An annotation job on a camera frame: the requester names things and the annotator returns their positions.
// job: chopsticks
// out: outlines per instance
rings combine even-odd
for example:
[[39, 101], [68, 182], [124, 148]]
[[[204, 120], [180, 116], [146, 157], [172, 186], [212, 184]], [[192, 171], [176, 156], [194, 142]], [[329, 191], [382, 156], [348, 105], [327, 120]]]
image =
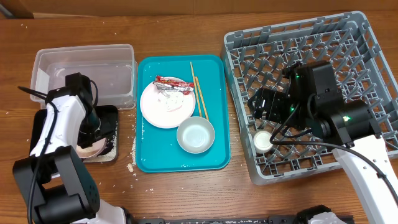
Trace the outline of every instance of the chopsticks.
[[195, 94], [196, 94], [196, 97], [197, 97], [197, 103], [198, 103], [198, 109], [199, 109], [199, 116], [202, 117], [201, 108], [200, 108], [200, 102], [199, 102], [199, 97], [198, 97], [198, 89], [199, 89], [199, 94], [200, 94], [201, 103], [202, 103], [202, 105], [203, 105], [203, 110], [205, 111], [206, 119], [209, 120], [209, 117], [208, 117], [208, 115], [207, 115], [205, 100], [203, 99], [203, 95], [202, 95], [201, 89], [200, 89], [199, 79], [198, 79], [198, 77], [195, 76], [195, 74], [194, 74], [194, 72], [193, 72], [192, 62], [191, 62], [191, 72], [192, 72], [193, 85], [195, 86]]

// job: clear plastic container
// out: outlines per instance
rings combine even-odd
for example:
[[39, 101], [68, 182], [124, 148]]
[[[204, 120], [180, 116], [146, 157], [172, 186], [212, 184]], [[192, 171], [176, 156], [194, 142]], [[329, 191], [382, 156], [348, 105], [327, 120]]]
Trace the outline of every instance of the clear plastic container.
[[[30, 88], [47, 93], [65, 86], [65, 76], [80, 72], [98, 86], [98, 105], [136, 106], [137, 63], [129, 44], [43, 49], [37, 52]], [[45, 108], [44, 100], [30, 96]]]

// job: green indicator light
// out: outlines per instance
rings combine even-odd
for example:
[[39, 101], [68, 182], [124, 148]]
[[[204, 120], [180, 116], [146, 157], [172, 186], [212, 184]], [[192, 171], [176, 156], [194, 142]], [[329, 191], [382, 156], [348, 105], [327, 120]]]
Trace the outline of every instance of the green indicator light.
[[344, 117], [343, 117], [343, 120], [344, 120], [344, 121], [349, 121], [350, 119], [351, 119], [351, 118], [350, 118], [349, 116], [344, 116]]

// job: gray plastic crate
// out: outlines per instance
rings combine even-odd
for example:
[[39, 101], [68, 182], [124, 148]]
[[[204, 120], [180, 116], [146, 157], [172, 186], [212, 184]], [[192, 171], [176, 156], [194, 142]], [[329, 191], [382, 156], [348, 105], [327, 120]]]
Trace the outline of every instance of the gray plastic crate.
[[[254, 133], [272, 132], [279, 124], [255, 120], [248, 99], [262, 86], [285, 91], [288, 80], [281, 70], [297, 61], [329, 60], [345, 100], [361, 99], [370, 105], [389, 157], [398, 157], [398, 86], [362, 12], [230, 32], [224, 36], [222, 59], [253, 183], [270, 184], [341, 167], [331, 151], [320, 146], [274, 146], [267, 154], [256, 154]], [[296, 140], [314, 139], [308, 134]]]

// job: blue tray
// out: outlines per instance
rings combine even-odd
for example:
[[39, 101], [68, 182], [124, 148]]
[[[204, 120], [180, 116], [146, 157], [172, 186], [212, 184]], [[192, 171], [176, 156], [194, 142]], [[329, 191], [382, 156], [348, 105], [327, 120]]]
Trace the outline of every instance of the blue tray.
[[[138, 67], [137, 95], [141, 99], [145, 87], [156, 75], [177, 77], [193, 82], [192, 62], [198, 77], [209, 120], [216, 137], [213, 145], [204, 153], [185, 152], [177, 142], [177, 128], [161, 129], [148, 123], [137, 104], [136, 159], [144, 172], [176, 172], [222, 169], [231, 159], [229, 123], [226, 99], [224, 66], [215, 55], [187, 55], [149, 57]], [[192, 116], [199, 116], [198, 106]]]

